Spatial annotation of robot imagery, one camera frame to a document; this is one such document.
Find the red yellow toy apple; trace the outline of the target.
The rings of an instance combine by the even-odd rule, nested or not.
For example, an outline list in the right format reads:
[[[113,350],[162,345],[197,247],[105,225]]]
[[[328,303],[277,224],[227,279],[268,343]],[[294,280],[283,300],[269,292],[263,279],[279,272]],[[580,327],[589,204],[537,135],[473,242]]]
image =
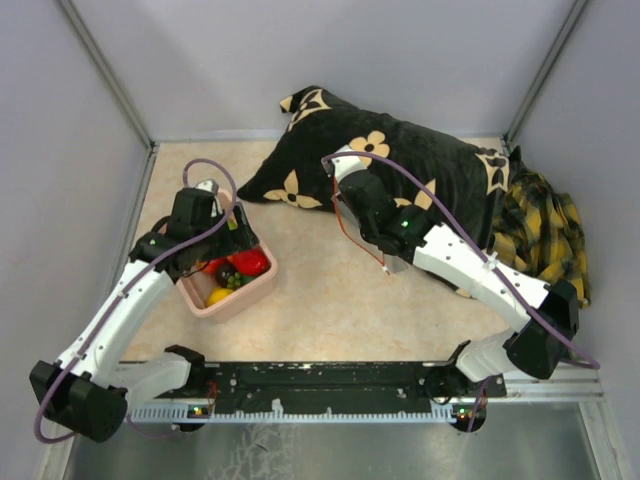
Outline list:
[[[203,273],[205,273],[205,274],[208,274],[208,275],[214,275],[216,273],[216,271],[218,270],[218,268],[223,266],[223,265],[225,265],[226,263],[227,263],[227,258],[226,257],[214,259],[214,260],[211,260],[211,261],[207,262],[203,266],[201,271]]]

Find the red toy pepper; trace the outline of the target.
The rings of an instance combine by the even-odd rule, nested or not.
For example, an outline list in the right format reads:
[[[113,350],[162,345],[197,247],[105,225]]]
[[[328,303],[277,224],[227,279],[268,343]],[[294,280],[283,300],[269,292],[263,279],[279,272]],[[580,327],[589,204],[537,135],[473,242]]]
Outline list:
[[[260,276],[270,269],[270,261],[260,248],[238,252],[227,260],[241,275]]]

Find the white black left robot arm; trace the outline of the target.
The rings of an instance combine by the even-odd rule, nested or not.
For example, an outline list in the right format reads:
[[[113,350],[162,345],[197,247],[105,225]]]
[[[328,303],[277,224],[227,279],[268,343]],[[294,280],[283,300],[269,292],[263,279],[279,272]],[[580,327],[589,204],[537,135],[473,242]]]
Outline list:
[[[39,408],[36,438],[49,420],[95,442],[114,435],[132,411],[179,390],[194,397],[208,384],[203,355],[178,345],[126,372],[120,360],[155,305],[197,263],[251,249],[258,238],[244,207],[222,207],[216,194],[183,188],[170,215],[139,238],[114,290],[78,338],[52,362],[38,362],[29,380]]]

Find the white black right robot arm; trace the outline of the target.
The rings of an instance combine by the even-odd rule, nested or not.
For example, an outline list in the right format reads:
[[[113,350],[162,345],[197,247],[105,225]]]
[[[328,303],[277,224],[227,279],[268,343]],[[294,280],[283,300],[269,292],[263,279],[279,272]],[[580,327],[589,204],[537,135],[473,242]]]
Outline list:
[[[529,277],[482,252],[439,200],[444,220],[413,203],[401,206],[365,169],[333,180],[338,199],[356,218],[362,238],[388,256],[461,288],[508,324],[471,341],[446,372],[448,387],[470,395],[482,380],[510,371],[547,380],[567,360],[579,327],[576,288]]]

